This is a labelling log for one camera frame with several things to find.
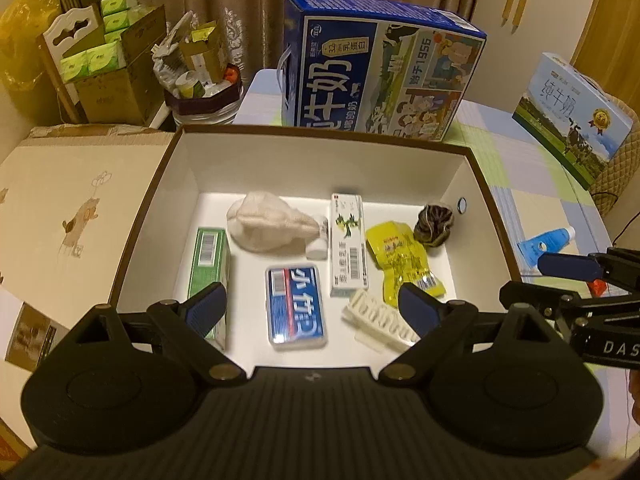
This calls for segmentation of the blue hand cream tube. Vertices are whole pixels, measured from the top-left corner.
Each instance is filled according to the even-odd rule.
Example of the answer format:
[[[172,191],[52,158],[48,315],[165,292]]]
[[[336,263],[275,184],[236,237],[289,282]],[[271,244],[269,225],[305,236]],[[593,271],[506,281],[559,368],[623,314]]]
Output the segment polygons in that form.
[[[542,255],[558,254],[574,240],[575,235],[575,229],[572,226],[547,231],[518,242],[518,250],[525,263],[531,268],[536,268]]]

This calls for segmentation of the brown cardboard storage box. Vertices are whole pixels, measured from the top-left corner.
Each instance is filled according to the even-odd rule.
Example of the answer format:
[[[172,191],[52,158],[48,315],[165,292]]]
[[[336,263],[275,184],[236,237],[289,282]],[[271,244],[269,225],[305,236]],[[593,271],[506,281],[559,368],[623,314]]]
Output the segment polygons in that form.
[[[498,291],[520,275],[497,204],[467,148],[268,126],[184,127],[150,182],[112,289],[119,312],[137,312],[188,294],[196,234],[225,229],[229,210],[270,200],[282,214],[284,244],[254,252],[229,246],[227,354],[244,370],[258,366],[365,366],[395,356],[344,318],[349,296],[332,284],[352,268],[332,240],[385,222],[412,226],[429,204],[454,213],[448,240],[427,264],[449,299],[499,310]],[[307,348],[278,349],[268,335],[267,272],[317,269],[326,336]]]

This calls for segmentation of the large blue milk carton box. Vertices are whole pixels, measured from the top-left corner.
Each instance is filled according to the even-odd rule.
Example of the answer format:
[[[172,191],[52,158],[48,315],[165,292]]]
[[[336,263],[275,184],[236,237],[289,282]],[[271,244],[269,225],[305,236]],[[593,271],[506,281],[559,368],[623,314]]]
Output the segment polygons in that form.
[[[440,141],[486,40],[460,15],[413,3],[284,0],[282,122]]]

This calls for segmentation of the brown hair scrunchie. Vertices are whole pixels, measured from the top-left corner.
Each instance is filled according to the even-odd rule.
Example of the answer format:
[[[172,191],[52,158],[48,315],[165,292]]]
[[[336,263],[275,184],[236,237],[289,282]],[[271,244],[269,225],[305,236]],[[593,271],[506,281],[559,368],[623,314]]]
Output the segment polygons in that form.
[[[435,248],[448,240],[453,226],[454,212],[444,204],[431,203],[419,212],[413,236],[425,248]]]

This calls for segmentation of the checkered bed sheet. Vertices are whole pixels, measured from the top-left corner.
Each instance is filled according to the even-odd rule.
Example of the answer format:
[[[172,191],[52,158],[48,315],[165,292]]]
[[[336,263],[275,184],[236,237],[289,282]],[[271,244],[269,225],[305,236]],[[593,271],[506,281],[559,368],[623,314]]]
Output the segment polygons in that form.
[[[260,70],[248,88],[235,125],[282,126],[281,93],[275,70]],[[584,282],[542,276],[529,266],[518,242],[559,228],[573,228],[575,238],[563,254],[588,255],[606,249],[610,238],[588,193],[524,130],[502,110],[463,101],[446,134],[446,143],[435,148],[468,148],[491,192],[523,282],[578,292],[592,299]],[[457,170],[454,153],[427,151],[390,144],[351,143],[340,155],[340,169],[332,177],[330,192],[352,193],[365,202],[415,203],[440,198]],[[451,208],[457,198],[442,202]],[[605,394],[603,414],[589,441],[598,455],[631,457],[639,449],[639,426],[630,410],[634,401],[627,392],[628,372],[620,368],[589,365]]]

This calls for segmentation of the white sock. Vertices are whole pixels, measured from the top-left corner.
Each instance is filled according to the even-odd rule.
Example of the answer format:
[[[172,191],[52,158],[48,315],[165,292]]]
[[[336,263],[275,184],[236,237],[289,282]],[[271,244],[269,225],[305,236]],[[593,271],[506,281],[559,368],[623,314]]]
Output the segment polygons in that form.
[[[315,240],[320,226],[309,214],[268,192],[249,192],[227,211],[227,231],[249,252],[272,252],[294,240]]]

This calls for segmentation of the white plastic hair clip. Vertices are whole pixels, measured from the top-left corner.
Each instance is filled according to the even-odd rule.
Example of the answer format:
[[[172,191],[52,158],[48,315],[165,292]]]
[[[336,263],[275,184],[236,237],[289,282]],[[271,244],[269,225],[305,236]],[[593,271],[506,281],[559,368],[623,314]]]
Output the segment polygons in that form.
[[[350,296],[342,318],[356,330],[358,341],[376,351],[390,348],[404,352],[420,339],[397,308],[384,304],[363,289]]]

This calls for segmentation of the white ointment box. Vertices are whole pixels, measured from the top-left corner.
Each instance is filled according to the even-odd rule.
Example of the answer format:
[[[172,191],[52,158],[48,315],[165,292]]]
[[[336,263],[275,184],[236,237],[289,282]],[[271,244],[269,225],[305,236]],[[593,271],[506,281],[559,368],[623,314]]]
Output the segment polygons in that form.
[[[369,287],[362,199],[333,193],[330,200],[330,295],[348,297]]]

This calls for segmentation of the green medicine box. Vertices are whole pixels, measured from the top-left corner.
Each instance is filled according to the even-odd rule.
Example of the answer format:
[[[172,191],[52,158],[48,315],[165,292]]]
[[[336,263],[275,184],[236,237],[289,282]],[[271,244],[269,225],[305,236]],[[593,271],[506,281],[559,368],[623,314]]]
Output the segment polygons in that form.
[[[218,283],[229,289],[231,252],[227,233],[221,228],[198,228],[192,256],[188,298],[198,296],[209,285]],[[200,302],[186,314],[186,322],[218,350],[227,349],[227,313]]]

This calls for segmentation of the blue white card case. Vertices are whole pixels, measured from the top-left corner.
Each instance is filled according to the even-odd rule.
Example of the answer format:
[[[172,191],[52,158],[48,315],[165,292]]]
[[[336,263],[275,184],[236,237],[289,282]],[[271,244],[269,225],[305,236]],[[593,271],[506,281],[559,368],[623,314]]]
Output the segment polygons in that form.
[[[320,274],[314,264],[266,270],[268,338],[279,351],[318,349],[326,344]]]

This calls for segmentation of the yellow plastic bag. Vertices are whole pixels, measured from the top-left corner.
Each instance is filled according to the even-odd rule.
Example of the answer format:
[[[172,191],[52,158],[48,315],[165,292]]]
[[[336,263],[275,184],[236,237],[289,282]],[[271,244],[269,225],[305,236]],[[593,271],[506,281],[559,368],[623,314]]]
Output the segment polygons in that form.
[[[44,72],[36,39],[60,14],[60,0],[13,0],[1,14],[1,80],[9,91],[35,88]]]

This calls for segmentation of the cardboard box with green tissues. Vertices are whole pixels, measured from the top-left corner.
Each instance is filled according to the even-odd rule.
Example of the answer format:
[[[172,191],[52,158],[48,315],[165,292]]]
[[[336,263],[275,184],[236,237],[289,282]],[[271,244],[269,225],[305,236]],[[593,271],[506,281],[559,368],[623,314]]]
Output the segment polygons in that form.
[[[101,0],[58,16],[37,47],[62,118],[149,125],[163,101],[152,47],[165,37],[165,9],[157,0]]]

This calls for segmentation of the red packet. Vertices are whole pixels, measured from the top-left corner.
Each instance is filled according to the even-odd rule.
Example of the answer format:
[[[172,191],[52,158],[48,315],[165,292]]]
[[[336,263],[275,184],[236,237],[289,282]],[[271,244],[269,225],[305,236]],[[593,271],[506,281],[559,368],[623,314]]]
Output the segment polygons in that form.
[[[604,293],[608,290],[608,284],[605,281],[597,278],[591,282],[587,283],[591,296],[593,298],[600,298],[604,295]]]

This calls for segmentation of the trash bin with rubbish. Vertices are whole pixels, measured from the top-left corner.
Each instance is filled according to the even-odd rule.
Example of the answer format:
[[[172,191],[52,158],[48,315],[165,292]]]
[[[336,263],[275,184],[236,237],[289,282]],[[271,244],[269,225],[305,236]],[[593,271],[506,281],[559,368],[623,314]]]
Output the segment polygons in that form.
[[[243,96],[241,72],[231,63],[215,21],[188,11],[151,50],[153,72],[178,127],[230,124]]]

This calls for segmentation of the yellow snack packet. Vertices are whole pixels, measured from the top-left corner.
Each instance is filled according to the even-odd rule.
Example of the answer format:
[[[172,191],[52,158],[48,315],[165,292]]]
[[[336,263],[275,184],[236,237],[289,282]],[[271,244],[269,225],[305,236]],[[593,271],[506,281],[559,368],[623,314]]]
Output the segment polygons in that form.
[[[367,229],[366,240],[376,265],[383,271],[383,301],[398,307],[399,289],[413,284],[439,298],[446,294],[442,281],[428,265],[425,248],[414,239],[407,223],[387,221]]]

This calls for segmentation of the light blue milk gift box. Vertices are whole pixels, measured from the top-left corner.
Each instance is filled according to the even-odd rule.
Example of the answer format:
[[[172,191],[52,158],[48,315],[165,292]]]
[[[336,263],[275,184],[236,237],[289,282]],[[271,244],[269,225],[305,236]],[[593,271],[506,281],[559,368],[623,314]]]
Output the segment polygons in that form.
[[[513,119],[583,188],[591,188],[631,132],[632,120],[564,58],[541,55]]]

